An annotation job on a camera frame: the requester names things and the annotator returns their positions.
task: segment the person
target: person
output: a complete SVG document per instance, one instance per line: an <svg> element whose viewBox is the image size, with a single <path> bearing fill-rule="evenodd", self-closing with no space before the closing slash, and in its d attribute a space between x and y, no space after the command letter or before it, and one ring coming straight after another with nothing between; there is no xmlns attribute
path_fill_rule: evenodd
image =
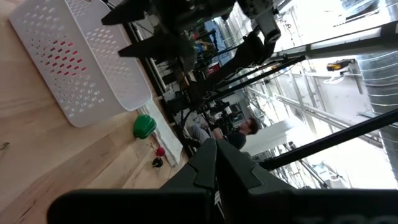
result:
<svg viewBox="0 0 398 224"><path fill-rule="evenodd" d="M256 119L249 118L243 121L239 126L239 129L234 133L223 136L221 129L216 128L213 130L213 134L216 139L225 139L236 149L240 150L246 143L246 136L250 134L257 134L258 130L259 124L257 123ZM190 126L188 128L188 132L201 144L204 143L206 139L210 138L209 134L198 125Z"/></svg>

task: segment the wooden surface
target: wooden surface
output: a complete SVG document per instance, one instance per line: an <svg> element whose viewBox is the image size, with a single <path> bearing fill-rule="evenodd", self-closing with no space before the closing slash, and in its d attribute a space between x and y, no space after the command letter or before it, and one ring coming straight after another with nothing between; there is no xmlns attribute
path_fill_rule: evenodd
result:
<svg viewBox="0 0 398 224"><path fill-rule="evenodd" d="M157 188L179 168L151 166L150 142L132 136L137 112L74 128L24 50L0 0L0 223L45 223L50 203L81 188Z"/></svg>

